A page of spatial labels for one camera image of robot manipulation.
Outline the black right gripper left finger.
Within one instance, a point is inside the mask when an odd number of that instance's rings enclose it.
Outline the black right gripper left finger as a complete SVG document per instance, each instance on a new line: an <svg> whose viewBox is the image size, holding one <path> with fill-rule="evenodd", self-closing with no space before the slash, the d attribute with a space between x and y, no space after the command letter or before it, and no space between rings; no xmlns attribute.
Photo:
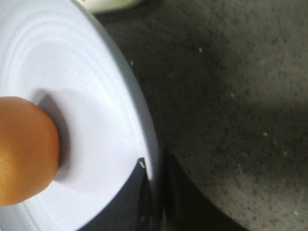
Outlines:
<svg viewBox="0 0 308 231"><path fill-rule="evenodd" d="M82 231L157 231L145 159L136 165L116 196Z"/></svg>

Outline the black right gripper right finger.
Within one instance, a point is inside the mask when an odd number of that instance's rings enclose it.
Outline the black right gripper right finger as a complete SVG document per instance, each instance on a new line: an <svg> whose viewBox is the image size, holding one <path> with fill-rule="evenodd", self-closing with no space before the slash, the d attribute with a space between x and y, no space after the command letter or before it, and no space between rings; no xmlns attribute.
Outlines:
<svg viewBox="0 0 308 231"><path fill-rule="evenodd" d="M246 231L211 203L167 145L163 149L163 206L168 231Z"/></svg>

